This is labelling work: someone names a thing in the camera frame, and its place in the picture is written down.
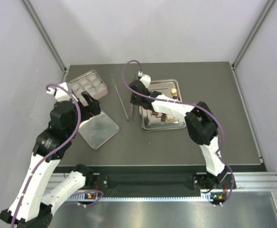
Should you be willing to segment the steel tongs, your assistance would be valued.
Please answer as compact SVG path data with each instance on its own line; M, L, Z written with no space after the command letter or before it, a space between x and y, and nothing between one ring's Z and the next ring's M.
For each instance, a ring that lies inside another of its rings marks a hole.
M126 116L126 120L127 120L127 122L130 122L133 119L134 106L133 106L133 104L130 104L129 108L127 108L126 107L126 103L122 99L121 94L120 94L116 84L114 84L114 88L115 88L116 94L118 96L118 99L120 101L120 104L121 104L121 107L123 109L123 112L124 112L124 114Z

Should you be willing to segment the white chocolate block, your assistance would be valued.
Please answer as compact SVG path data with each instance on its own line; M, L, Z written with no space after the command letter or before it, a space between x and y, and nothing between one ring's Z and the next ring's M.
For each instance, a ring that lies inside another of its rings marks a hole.
M168 120L171 120L171 119L174 119L174 117L171 116L171 115L167 115L167 119L168 119Z

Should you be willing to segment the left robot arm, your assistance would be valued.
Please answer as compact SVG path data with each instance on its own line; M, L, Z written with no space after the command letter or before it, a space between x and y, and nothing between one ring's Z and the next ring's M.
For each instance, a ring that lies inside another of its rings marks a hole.
M72 144L83 120L100 113L99 101L88 93L84 97L91 108L80 104L69 83L48 84L47 93L56 99L50 112L48 127L36 138L30 166L12 205L0 213L0 219L12 228L47 228L56 211L71 197L92 192L100 193L91 168L78 164L69 176L50 193L44 191L56 167Z

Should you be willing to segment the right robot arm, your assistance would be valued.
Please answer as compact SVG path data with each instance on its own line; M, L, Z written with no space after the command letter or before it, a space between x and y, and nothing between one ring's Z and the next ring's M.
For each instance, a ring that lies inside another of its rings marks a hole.
M200 146L206 162L205 188L227 185L228 165L221 157L218 139L218 123L206 103L186 104L167 97L158 91L150 92L147 83L137 79L128 85L132 95L130 102L154 113L167 114L186 124L191 140Z

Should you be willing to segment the pink chocolate tin box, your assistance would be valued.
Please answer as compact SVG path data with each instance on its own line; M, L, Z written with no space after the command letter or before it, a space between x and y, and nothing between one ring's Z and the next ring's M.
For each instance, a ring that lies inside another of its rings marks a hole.
M83 106L88 106L82 93L87 92L94 99L99 100L108 93L108 89L104 81L100 78L95 70L88 71L70 82L73 93L79 98Z

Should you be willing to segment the dark chocolate square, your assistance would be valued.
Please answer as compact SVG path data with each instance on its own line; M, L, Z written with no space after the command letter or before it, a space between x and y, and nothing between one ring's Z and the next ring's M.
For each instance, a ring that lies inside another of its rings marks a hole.
M162 122L165 122L167 120L167 116L165 115L165 114L163 114L162 116L161 116L161 121Z

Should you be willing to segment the silver tin lid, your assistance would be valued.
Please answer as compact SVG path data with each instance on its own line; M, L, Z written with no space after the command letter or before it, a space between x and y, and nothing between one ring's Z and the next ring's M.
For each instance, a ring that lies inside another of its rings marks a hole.
M89 120L83 121L78 133L94 150L97 150L110 138L116 135L120 127L103 111Z

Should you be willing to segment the steel serving tray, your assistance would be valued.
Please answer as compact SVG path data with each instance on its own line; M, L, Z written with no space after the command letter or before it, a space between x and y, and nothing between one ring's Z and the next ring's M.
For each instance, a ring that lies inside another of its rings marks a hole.
M177 95L172 96L171 90L175 88L177 90ZM178 101L182 101L181 92L179 84L175 79L165 79L165 80L152 80L149 87L150 92L158 91L162 93L160 97L163 100L173 99L176 97ZM157 118L151 115L151 110L145 110L144 108L139 108L139 113L141 115L141 127L144 131L163 131L163 130L174 130L174 129L183 129L186 127L184 120L179 120L178 117L180 114L178 112L172 111L171 103L168 102L159 102L155 101L156 109L155 112L158 112L159 115ZM165 114L171 115L174 119L166 120L165 122L161 121L161 116Z

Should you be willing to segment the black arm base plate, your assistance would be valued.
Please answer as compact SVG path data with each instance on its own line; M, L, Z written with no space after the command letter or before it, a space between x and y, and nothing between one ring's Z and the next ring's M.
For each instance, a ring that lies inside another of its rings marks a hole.
M231 190L237 188L231 174L212 176L207 173L132 173L132 174L88 174L80 189L98 189L106 194L142 194L148 191L200 191Z

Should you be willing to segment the left aluminium corner post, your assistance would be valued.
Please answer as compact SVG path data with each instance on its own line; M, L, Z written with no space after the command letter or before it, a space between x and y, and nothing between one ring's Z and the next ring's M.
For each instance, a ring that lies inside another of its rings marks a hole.
M42 39L44 40L46 46L48 47L49 51L53 55L55 61L57 62L60 69L65 73L67 71L67 67L63 63L61 57L59 56L57 49L55 48L51 38L49 37L44 25L42 24L39 16L37 15L33 5L29 0L20 0L23 4L25 10L28 12L30 18L32 19L33 23L35 24L39 34L41 35Z

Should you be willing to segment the aluminium corner post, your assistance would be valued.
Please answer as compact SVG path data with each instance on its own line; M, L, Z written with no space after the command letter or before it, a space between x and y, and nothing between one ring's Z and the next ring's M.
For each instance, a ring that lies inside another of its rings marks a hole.
M237 66L240 64L242 58L244 57L245 53L248 51L251 43L254 41L258 31L262 27L264 21L266 20L267 16L270 14L272 8L274 7L276 0L267 0L265 6L261 10L260 15L257 17L256 22L253 24L251 31L249 32L245 42L243 43L240 51L238 52L235 60L231 64L231 69L233 71L236 70Z
M53 55L55 61L57 62L60 69L65 73L67 71L67 67L63 63L61 57L59 56L57 49L55 48L51 38L49 37L44 25L42 24L39 16L37 15L33 5L29 0L20 0L23 4L25 10L28 12L30 18L32 19L33 23L35 24L39 34L41 35L42 39L44 40L46 46L48 47L49 51Z

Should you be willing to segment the aluminium frame rail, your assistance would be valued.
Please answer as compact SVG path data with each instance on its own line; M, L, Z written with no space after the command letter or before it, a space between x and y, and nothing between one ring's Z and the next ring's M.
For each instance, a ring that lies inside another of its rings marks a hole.
M223 188L236 191L270 191L277 190L277 174L274 172L235 172L234 179L227 174L222 181L214 181L205 173L95 173L87 178L88 187L113 189L119 185L126 186L175 186L184 185L190 190L222 190Z

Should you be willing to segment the right aluminium corner post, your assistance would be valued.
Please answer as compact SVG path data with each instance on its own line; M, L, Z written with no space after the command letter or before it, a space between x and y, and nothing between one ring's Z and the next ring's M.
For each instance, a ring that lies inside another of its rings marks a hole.
M233 71L236 70L237 66L240 64L242 58L244 57L245 53L248 51L251 43L254 41L258 31L262 27L264 21L266 20L267 16L270 14L272 8L274 7L276 0L267 0L265 6L261 10L260 15L257 17L256 22L253 24L251 31L249 32L245 42L243 43L240 51L238 52L235 60L231 64L231 69Z

